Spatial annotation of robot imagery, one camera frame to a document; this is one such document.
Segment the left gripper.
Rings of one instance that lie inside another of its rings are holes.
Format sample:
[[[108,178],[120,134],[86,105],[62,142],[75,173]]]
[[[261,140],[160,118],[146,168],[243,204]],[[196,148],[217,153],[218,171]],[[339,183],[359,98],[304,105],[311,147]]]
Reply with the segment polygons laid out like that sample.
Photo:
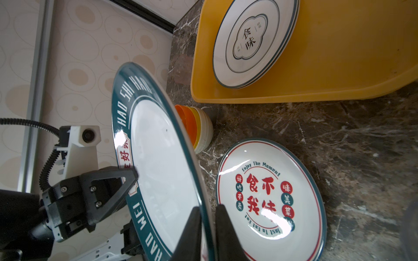
[[[62,180],[42,194],[41,220],[29,231],[37,240],[65,241],[123,207],[138,179],[135,168],[115,166]]]

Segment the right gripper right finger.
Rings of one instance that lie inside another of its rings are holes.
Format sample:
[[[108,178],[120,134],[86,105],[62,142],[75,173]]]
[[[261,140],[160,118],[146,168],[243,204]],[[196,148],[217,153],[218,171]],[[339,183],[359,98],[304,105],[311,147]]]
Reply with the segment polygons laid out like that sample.
[[[216,207],[215,220],[218,260],[249,261],[238,240],[226,207],[223,204],[219,204]]]

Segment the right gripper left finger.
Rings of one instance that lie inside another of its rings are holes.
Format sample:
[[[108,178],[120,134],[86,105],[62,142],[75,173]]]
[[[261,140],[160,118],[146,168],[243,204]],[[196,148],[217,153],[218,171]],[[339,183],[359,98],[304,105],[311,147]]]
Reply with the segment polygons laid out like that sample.
[[[201,237],[200,208],[194,207],[170,261],[199,261],[201,259]]]

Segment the green rim lettered plate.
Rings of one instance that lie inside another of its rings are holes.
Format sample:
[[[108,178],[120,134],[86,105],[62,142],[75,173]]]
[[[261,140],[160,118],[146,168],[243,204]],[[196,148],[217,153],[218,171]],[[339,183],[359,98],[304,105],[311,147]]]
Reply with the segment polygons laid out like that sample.
[[[216,260],[212,212],[200,165],[183,123],[156,78],[128,62],[117,71],[112,129],[118,166],[138,179],[126,202],[150,261],[175,252],[193,208],[201,213],[201,260]]]

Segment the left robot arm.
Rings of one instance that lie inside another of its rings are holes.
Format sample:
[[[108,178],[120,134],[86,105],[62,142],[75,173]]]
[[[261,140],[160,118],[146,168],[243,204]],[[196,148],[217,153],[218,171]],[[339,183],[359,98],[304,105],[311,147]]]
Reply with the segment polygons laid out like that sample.
[[[1,260],[45,261],[54,243],[96,225],[126,205],[138,179],[133,167],[99,168],[97,126],[53,126],[2,118],[2,125],[42,129],[58,143],[39,176],[41,194],[1,191]]]

